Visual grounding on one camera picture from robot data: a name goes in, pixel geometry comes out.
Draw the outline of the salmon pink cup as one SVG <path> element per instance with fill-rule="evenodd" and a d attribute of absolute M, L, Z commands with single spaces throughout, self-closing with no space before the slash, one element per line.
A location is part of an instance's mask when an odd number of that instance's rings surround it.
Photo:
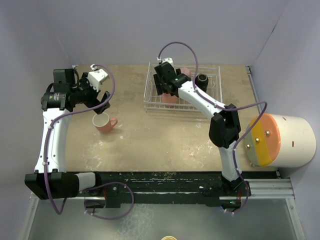
<path fill-rule="evenodd" d="M 164 104 L 166 108 L 171 108 L 174 107 L 175 104 L 179 103 L 179 98 L 169 93 L 163 93 L 161 95 L 161 102 Z"/>

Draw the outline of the salmon pink mug with handle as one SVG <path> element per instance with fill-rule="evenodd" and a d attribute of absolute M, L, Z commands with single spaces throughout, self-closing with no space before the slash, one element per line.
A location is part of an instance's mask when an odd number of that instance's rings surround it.
<path fill-rule="evenodd" d="M 92 118 L 95 128 L 102 134 L 109 133 L 118 123 L 117 118 L 111 118 L 107 113 L 95 114 Z"/>

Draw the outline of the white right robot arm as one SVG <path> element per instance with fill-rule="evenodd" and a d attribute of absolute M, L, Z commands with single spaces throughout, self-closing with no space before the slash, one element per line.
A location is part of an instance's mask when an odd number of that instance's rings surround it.
<path fill-rule="evenodd" d="M 226 180 L 222 183 L 222 190 L 228 196 L 235 195 L 240 190 L 238 180 L 242 174 L 236 160 L 236 143 L 241 131 L 236 107 L 233 104 L 227 106 L 209 96 L 168 61 L 161 61 L 154 70 L 158 95 L 169 94 L 185 100 L 210 120 L 208 136 L 219 149 L 221 173 Z"/>

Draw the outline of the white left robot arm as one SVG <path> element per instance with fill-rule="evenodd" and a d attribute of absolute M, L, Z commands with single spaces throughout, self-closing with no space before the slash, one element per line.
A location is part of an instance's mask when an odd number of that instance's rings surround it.
<path fill-rule="evenodd" d="M 114 94 L 106 91 L 98 100 L 100 86 L 110 74 L 97 64 L 90 72 L 79 75 L 75 68 L 55 69 L 40 103 L 43 135 L 34 172 L 26 174 L 25 185 L 41 200 L 73 198 L 86 190 L 91 196 L 103 191 L 103 184 L 94 172 L 69 173 L 66 165 L 67 133 L 74 108 L 84 104 L 88 111 L 102 114 L 110 107 Z"/>

